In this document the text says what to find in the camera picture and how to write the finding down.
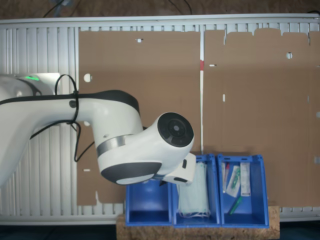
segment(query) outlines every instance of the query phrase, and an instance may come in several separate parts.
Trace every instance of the green light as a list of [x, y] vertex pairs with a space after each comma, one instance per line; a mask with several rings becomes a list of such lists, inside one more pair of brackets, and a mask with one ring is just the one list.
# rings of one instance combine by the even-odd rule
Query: green light
[[30, 80], [35, 80], [35, 81], [39, 81], [40, 79], [37, 77], [33, 77], [33, 76], [26, 76], [26, 79], [30, 79]]

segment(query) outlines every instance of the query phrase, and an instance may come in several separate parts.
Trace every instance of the green pen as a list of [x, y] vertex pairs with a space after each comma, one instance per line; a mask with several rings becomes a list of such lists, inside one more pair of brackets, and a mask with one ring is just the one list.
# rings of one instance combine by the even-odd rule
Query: green pen
[[232, 215], [237, 207], [239, 206], [239, 204], [242, 202], [242, 196], [238, 197], [238, 199], [236, 200], [235, 204], [233, 205], [233, 207], [231, 208], [230, 212], [229, 212], [229, 215]]

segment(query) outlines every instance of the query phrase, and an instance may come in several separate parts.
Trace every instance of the wooden base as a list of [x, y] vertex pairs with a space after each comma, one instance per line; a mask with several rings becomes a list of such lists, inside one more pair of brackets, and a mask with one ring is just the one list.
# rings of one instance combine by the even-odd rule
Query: wooden base
[[280, 238], [279, 207], [269, 207], [270, 228], [173, 228], [126, 226], [125, 216], [116, 221], [117, 240], [266, 240]]

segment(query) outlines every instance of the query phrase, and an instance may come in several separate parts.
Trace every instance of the white strip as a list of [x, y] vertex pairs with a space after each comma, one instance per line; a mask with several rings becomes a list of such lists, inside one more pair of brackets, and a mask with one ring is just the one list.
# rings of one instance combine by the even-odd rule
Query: white strip
[[20, 216], [20, 163], [14, 173], [14, 197], [15, 197], [15, 214], [16, 216]]
[[248, 23], [248, 32], [251, 32], [252, 35], [255, 34], [255, 30], [258, 28], [256, 23]]
[[319, 18], [319, 15], [316, 13], [254, 13], [254, 14], [215, 14], [215, 15], [171, 15], [171, 16], [130, 16], [130, 17], [59, 17], [59, 18], [28, 18], [28, 19], [6, 19], [1, 20], [0, 24], [22, 24], [22, 23], [98, 23], [98, 22], [136, 22], [136, 21], [146, 21], [150, 22], [163, 22], [163, 25], [170, 24], [170, 21], [175, 20], [228, 20], [235, 19], [243, 20], [252, 19], [256, 22], [267, 22], [264, 19], [273, 19], [273, 18], [292, 18], [302, 21], [303, 19], [314, 19]]
[[30, 189], [29, 189], [29, 152], [30, 144], [24, 152], [24, 157], [21, 160], [21, 214], [30, 216]]
[[124, 213], [124, 205], [122, 203], [114, 203], [115, 215], [120, 215]]
[[103, 204], [99, 201], [99, 197], [98, 197], [98, 192], [97, 191], [95, 191], [95, 199], [96, 199], [96, 205], [93, 206], [93, 214], [94, 215], [102, 215]]
[[61, 215], [61, 178], [60, 178], [60, 127], [52, 126], [50, 130], [50, 203], [51, 215]]
[[40, 139], [40, 215], [51, 215], [51, 171], [50, 171], [50, 130], [47, 129], [39, 136]]
[[[69, 74], [69, 35], [68, 28], [60, 27], [58, 32], [58, 68], [60, 74]], [[69, 94], [71, 80], [64, 76], [60, 80], [61, 93]], [[71, 215], [71, 158], [74, 148], [71, 148], [71, 132], [74, 131], [70, 125], [60, 125], [60, 191], [61, 191], [61, 214], [64, 216]]]
[[286, 23], [280, 23], [280, 30], [281, 30], [281, 35], [283, 35], [284, 33], [288, 33], [289, 32], [289, 27], [290, 24]]
[[6, 37], [6, 29], [1, 29], [0, 30], [0, 60], [1, 60], [1, 65], [0, 65], [0, 73], [1, 74], [6, 74], [7, 73], [7, 37]]
[[16, 215], [15, 174], [10, 177], [10, 216]]
[[[71, 57], [72, 53], [74, 53], [74, 60], [71, 62], [74, 66], [70, 66], [70, 74], [74, 77], [76, 87], [79, 89], [79, 29], [73, 28], [74, 37], [69, 38], [69, 47], [73, 48], [70, 51], [69, 56]], [[76, 137], [77, 134], [75, 132], [71, 132], [71, 149], [76, 148]], [[77, 206], [77, 163], [72, 161], [71, 164], [71, 191], [72, 191], [72, 214], [73, 215], [80, 215], [79, 208]]]
[[2, 212], [4, 216], [10, 215], [10, 201], [9, 201], [9, 180], [1, 188], [1, 204]]
[[[38, 69], [38, 37], [37, 29], [27, 30], [27, 66], [29, 73], [37, 73]], [[29, 191], [30, 191], [30, 215], [40, 216], [40, 144], [39, 135], [29, 141]]]
[[13, 30], [6, 30], [6, 62], [7, 62], [7, 73], [13, 73]]
[[227, 27], [226, 27], [227, 34], [232, 33], [232, 32], [236, 32], [236, 31], [237, 31], [236, 24], [234, 24], [234, 23], [227, 24]]
[[2, 216], [1, 225], [114, 225], [114, 215], [80, 216]]
[[[200, 25], [200, 61], [205, 60], [205, 30]], [[204, 71], [200, 70], [200, 124], [201, 124], [201, 154], [204, 154]]]
[[320, 31], [319, 24], [320, 24], [319, 21], [318, 21], [318, 23], [310, 23], [310, 31]]

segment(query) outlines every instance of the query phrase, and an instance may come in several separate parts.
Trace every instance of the grey band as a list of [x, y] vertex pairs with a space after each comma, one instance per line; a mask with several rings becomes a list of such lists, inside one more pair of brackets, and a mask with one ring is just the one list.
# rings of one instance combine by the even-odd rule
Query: grey band
[[162, 180], [165, 176], [166, 176], [166, 175], [155, 174], [155, 175], [153, 176], [153, 178], [154, 178], [154, 179], [160, 179], [160, 180]]
[[102, 143], [96, 148], [96, 154], [99, 157], [100, 155], [104, 154], [105, 152], [118, 148], [120, 146], [126, 145], [126, 137], [129, 135], [122, 135], [110, 138]]
[[161, 166], [161, 162], [127, 162], [107, 167], [101, 171], [101, 175], [118, 184], [117, 181], [121, 179], [154, 175]]

